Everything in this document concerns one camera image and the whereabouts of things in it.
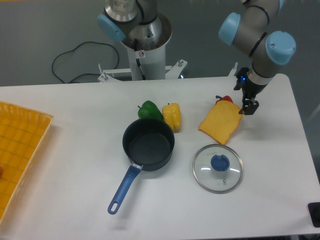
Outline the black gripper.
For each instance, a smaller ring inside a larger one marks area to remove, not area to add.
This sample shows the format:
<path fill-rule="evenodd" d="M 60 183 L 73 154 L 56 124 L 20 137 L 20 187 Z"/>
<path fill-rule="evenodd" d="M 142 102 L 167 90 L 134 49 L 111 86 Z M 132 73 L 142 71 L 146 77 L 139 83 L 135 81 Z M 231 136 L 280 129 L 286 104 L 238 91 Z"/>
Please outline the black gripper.
<path fill-rule="evenodd" d="M 253 115 L 259 107 L 259 102 L 255 100 L 268 83 L 260 77 L 252 68 L 242 67 L 235 75 L 237 78 L 234 86 L 235 91 L 242 90 L 242 107 L 240 115 Z"/>

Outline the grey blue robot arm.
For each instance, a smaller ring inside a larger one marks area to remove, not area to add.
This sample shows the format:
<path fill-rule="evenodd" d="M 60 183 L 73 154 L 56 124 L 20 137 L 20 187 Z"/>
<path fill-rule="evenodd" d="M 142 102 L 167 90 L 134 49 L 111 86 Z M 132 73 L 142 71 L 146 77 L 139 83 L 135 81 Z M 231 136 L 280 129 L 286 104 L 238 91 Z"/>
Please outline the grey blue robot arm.
<path fill-rule="evenodd" d="M 219 38 L 251 58 L 250 67 L 236 73 L 236 90 L 242 91 L 240 113 L 252 115 L 259 107 L 259 94 L 296 51 L 287 32 L 265 32 L 281 10 L 281 0 L 244 0 L 244 14 L 230 13 L 222 23 Z M 131 77 L 163 80 L 179 76 L 174 66 L 166 70 L 166 45 L 172 36 L 170 21 L 158 12 L 155 0 L 108 0 L 97 18 L 102 31 L 127 50 Z"/>

